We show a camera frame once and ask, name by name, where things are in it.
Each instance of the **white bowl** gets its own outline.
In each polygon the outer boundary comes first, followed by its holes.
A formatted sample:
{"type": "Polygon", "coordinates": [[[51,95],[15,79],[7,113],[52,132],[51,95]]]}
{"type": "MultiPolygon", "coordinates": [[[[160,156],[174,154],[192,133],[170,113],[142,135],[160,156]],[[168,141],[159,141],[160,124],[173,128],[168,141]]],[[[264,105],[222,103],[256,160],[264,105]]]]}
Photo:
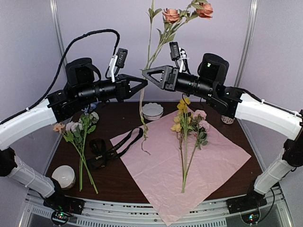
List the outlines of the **white bowl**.
{"type": "Polygon", "coordinates": [[[157,103],[148,103],[142,107],[142,112],[146,120],[155,121],[162,117],[163,107],[157,103]]]}
{"type": "Polygon", "coordinates": [[[60,166],[55,169],[52,178],[59,182],[62,189],[70,189],[75,185],[75,172],[70,166],[60,166]]]}

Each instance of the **pink wrapping paper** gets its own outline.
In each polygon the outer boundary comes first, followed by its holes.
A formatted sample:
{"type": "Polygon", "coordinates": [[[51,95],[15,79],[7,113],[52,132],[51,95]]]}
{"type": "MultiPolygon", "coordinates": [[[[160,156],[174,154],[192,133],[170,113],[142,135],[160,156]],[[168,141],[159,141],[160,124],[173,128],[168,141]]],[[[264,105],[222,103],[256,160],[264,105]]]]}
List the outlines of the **pink wrapping paper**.
{"type": "MultiPolygon", "coordinates": [[[[181,193],[181,156],[176,133],[170,130],[174,124],[173,118],[177,115],[176,111],[148,123],[148,139],[144,143],[144,149],[151,155],[141,150],[141,138],[121,157],[129,173],[167,226],[204,201],[250,158],[242,148],[210,126],[208,144],[202,146],[202,150],[196,150],[188,172],[185,193],[181,193]]],[[[112,144],[116,145],[126,134],[111,139],[112,144]]],[[[118,153],[128,144],[124,144],[118,153]]],[[[188,162],[194,144],[195,138],[190,136],[188,162]]]]}

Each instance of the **camera strap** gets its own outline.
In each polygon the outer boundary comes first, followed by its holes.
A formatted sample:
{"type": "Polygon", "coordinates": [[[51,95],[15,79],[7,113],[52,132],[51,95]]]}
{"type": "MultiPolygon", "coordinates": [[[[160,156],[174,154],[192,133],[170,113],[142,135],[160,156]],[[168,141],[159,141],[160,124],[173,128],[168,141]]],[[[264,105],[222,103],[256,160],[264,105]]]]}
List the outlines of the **camera strap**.
{"type": "Polygon", "coordinates": [[[86,63],[83,66],[85,66],[85,67],[89,68],[90,70],[93,70],[95,73],[97,73],[99,80],[101,80],[101,72],[100,72],[100,70],[98,70],[98,68],[96,66],[94,66],[92,63],[86,63]]]}
{"type": "Polygon", "coordinates": [[[97,155],[94,158],[86,160],[89,170],[96,170],[99,168],[104,168],[107,164],[107,161],[120,158],[124,155],[128,149],[143,136],[142,128],[135,128],[131,130],[127,136],[125,136],[117,145],[113,146],[111,149],[106,151],[105,141],[103,139],[94,139],[89,142],[90,150],[93,154],[97,155]],[[135,129],[139,129],[138,135],[136,138],[129,143],[129,145],[119,154],[116,151],[122,147],[132,136],[132,133],[135,129]]]}

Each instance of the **brown table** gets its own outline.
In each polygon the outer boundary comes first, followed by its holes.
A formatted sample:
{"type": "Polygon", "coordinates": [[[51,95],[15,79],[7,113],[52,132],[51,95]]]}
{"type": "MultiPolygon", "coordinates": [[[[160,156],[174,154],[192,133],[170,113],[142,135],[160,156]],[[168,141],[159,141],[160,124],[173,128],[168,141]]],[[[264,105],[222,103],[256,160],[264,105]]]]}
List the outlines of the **brown table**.
{"type": "MultiPolygon", "coordinates": [[[[177,110],[177,103],[160,104],[164,107],[164,115],[177,110]]],[[[192,106],[201,107],[198,103],[193,103],[192,106]]],[[[207,200],[245,194],[251,182],[261,174],[260,166],[250,144],[237,121],[232,125],[226,125],[220,120],[221,116],[216,111],[205,104],[203,106],[207,113],[208,122],[251,155],[251,159],[222,187],[212,193],[207,200]]],[[[138,103],[110,103],[104,108],[98,107],[96,112],[99,114],[100,120],[96,131],[87,137],[87,142],[91,139],[103,138],[107,147],[110,148],[111,143],[109,140],[111,138],[141,126],[138,109],[138,103]]],[[[76,114],[74,118],[77,120],[79,116],[80,113],[76,114]]],[[[85,155],[86,158],[93,157],[88,146],[86,146],[85,155]]],[[[66,143],[63,139],[54,155],[47,175],[51,176],[52,172],[61,165],[69,165],[75,170],[78,177],[79,161],[80,157],[73,145],[66,143]]],[[[120,159],[109,161],[105,168],[91,173],[99,190],[98,195],[90,185],[85,169],[83,170],[83,190],[79,192],[79,181],[77,181],[71,190],[66,191],[66,194],[91,200],[148,203],[120,159]]]]}

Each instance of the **gray wall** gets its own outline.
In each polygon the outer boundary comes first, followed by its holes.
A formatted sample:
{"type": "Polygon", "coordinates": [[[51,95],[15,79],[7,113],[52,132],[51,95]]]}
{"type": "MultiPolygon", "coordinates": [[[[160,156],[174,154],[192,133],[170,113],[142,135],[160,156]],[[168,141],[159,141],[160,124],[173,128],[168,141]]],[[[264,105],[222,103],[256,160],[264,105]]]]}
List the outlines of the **gray wall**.
{"type": "MultiPolygon", "coordinates": [[[[291,110],[303,108],[303,5],[294,0],[259,1],[258,16],[241,87],[291,110]]],[[[277,157],[285,137],[245,122],[265,167],[277,157]]],[[[295,226],[302,226],[303,170],[281,182],[295,226]]]]}
{"type": "MultiPolygon", "coordinates": [[[[149,37],[149,18],[146,14],[151,0],[64,0],[58,1],[58,12],[64,46],[75,37],[91,30],[113,28],[121,35],[120,47],[129,50],[126,65],[120,72],[141,77],[139,69],[145,67],[149,37]]],[[[155,8],[185,9],[191,0],[155,0],[155,8]]],[[[175,40],[186,49],[191,58],[189,66],[196,73],[203,54],[212,52],[229,61],[230,69],[226,84],[234,84],[240,63],[245,32],[250,10],[250,0],[209,1],[214,8],[214,18],[197,18],[182,27],[175,40]]],[[[155,18],[153,46],[157,46],[158,31],[163,28],[162,16],[155,18]]],[[[91,57],[93,63],[104,74],[111,54],[115,35],[95,35],[81,40],[70,51],[68,61],[80,57],[91,57]]],[[[169,46],[163,48],[154,66],[174,65],[170,60],[169,46]]],[[[180,93],[169,93],[149,85],[145,100],[179,100],[180,93]]]]}
{"type": "MultiPolygon", "coordinates": [[[[49,0],[0,1],[0,119],[34,103],[51,83],[59,60],[49,0]]],[[[62,88],[64,74],[54,89],[62,88]]],[[[41,129],[13,144],[15,152],[43,172],[58,134],[41,129]]],[[[0,178],[0,225],[15,227],[27,190],[0,178]]]]}

